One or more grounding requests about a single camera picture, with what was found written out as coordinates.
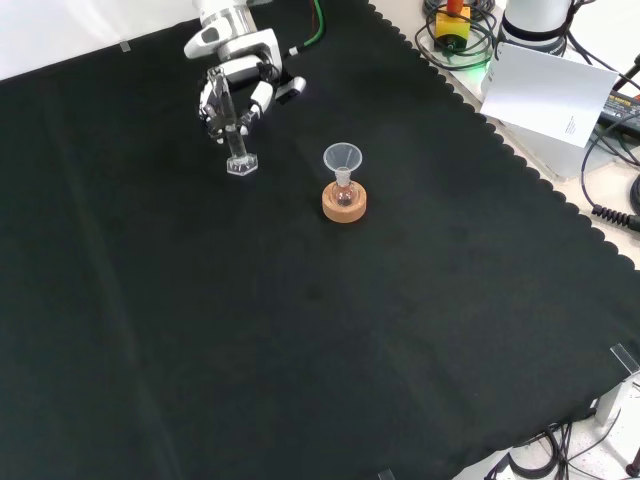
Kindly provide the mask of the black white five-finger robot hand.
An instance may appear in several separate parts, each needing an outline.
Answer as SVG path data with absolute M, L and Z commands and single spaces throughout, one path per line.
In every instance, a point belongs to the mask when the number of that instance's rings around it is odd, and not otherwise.
M 286 71 L 271 29 L 238 36 L 216 21 L 194 35 L 184 53 L 219 59 L 207 70 L 198 104 L 199 118 L 219 143 L 228 140 L 231 126 L 248 135 L 273 103 L 285 104 L 306 88 L 304 78 Z

